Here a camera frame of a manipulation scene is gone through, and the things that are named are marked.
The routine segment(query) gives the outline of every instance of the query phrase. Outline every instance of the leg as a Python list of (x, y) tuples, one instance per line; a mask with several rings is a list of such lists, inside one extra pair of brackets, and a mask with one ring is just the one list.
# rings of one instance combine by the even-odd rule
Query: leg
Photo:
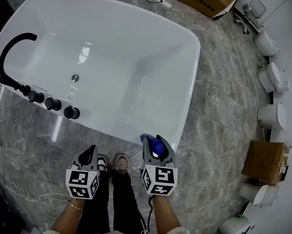
[(117, 170), (112, 178), (112, 183), (114, 187), (113, 202), (115, 210), (114, 230), (125, 234), (141, 233), (143, 231), (141, 224), (142, 216), (137, 207), (131, 186), (131, 177), (128, 175), (127, 169), (126, 172), (119, 172)]
[(109, 233), (109, 215), (108, 215), (108, 200), (109, 200), (109, 178), (106, 170), (107, 162), (105, 162), (104, 171), (99, 165), (100, 182), (98, 189), (92, 200), (86, 200), (84, 205), (83, 215), (79, 222), (78, 234), (103, 234)]

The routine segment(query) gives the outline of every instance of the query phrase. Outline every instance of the black spout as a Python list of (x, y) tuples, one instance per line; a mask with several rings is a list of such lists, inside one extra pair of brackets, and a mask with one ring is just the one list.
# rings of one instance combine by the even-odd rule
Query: black spout
[(25, 96), (27, 96), (31, 91), (30, 86), (21, 85), (20, 83), (12, 79), (10, 76), (8, 76), (4, 71), (4, 61), (9, 50), (16, 43), (26, 39), (35, 41), (37, 39), (37, 35), (32, 33), (23, 33), (16, 36), (5, 46), (3, 52), (0, 55), (0, 83), (13, 87), (15, 90), (19, 89)]

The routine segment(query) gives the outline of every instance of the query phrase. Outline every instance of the sneaker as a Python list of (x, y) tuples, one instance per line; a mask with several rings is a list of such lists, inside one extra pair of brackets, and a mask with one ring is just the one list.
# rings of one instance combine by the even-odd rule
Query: sneaker
[(119, 155), (117, 157), (116, 173), (118, 173), (118, 174), (128, 173), (128, 159), (125, 155)]
[(107, 160), (104, 156), (98, 156), (98, 171), (107, 172)]

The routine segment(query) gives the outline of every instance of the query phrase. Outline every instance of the white bathtub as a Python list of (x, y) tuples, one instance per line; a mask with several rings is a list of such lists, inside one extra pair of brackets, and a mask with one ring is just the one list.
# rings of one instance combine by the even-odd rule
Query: white bathtub
[(59, 99), (53, 113), (71, 105), (79, 124), (139, 144), (143, 133), (161, 135), (177, 149), (200, 52), (192, 32), (115, 0), (27, 0), (0, 33), (0, 54), (22, 33), (37, 40), (17, 43), (5, 71)]

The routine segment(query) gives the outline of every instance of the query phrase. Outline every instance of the floor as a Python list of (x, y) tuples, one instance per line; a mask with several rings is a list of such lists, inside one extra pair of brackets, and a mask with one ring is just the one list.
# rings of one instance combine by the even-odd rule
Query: floor
[[(14, 10), (24, 1), (9, 0)], [(145, 0), (120, 1), (154, 12), (153, 4)], [(179, 11), (190, 9), (176, 0), (167, 1)], [(256, 74), (258, 63), (264, 59), (252, 35), (243, 35), (231, 14), (213, 21), (157, 7), (160, 15), (194, 32), (201, 43), (194, 93), (176, 153), (178, 186), (169, 199), (180, 222), (191, 233), (211, 234), (244, 203), (238, 195), (246, 179), (241, 170), (250, 140), (262, 139), (256, 113), (269, 99)], [(11, 182), (17, 185), (18, 193), (23, 188), (26, 199), (37, 199), (45, 193), (66, 193), (65, 169), (79, 148), (95, 144), (110, 160), (117, 153), (132, 156), (141, 148), (66, 119), (61, 122), (56, 141), (52, 141), (56, 120), (55, 114), (0, 85), (0, 179), (9, 190)], [(142, 154), (130, 162), (136, 200), (147, 219), (148, 196), (138, 178)], [(46, 230), (55, 222), (39, 203), (2, 189), (27, 228), (35, 225)], [(53, 217), (58, 217), (66, 205), (51, 199), (42, 204)], [(112, 186), (109, 214), (112, 225)], [(153, 217), (151, 230), (155, 230)]]

